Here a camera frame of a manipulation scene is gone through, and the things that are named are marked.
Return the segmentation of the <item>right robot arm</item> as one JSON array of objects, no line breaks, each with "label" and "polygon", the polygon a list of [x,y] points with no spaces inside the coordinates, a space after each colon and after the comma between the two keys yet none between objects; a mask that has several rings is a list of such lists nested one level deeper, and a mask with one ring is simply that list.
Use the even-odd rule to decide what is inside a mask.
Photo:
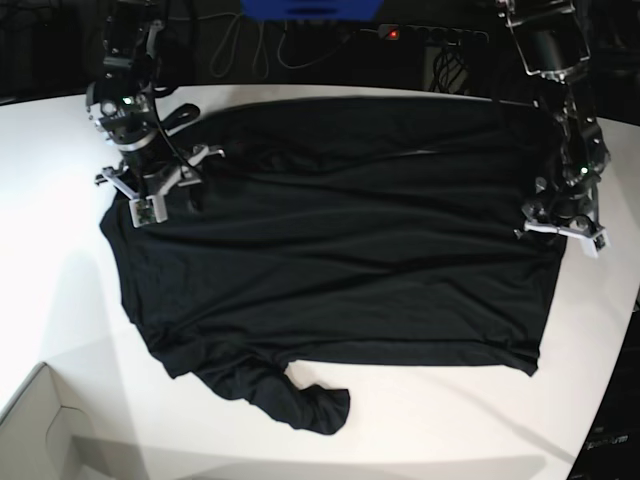
[{"label": "right robot arm", "polygon": [[199,117],[196,105],[159,116],[157,98],[172,92],[156,86],[165,27],[158,1],[117,1],[106,20],[102,76],[86,92],[89,120],[121,155],[118,166],[103,168],[95,183],[109,183],[128,199],[136,228],[165,222],[169,192],[201,184],[203,160],[225,156],[219,146],[180,149],[169,137]]}]

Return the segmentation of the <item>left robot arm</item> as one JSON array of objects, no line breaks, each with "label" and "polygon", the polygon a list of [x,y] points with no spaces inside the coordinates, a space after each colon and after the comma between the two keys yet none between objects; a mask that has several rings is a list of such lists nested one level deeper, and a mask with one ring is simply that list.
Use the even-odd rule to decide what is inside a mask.
[{"label": "left robot arm", "polygon": [[590,50],[571,1],[498,1],[498,15],[525,73],[543,82],[533,105],[555,122],[560,143],[522,207],[523,230],[573,238],[597,258],[610,246],[599,217],[598,184],[610,154],[597,121]]}]

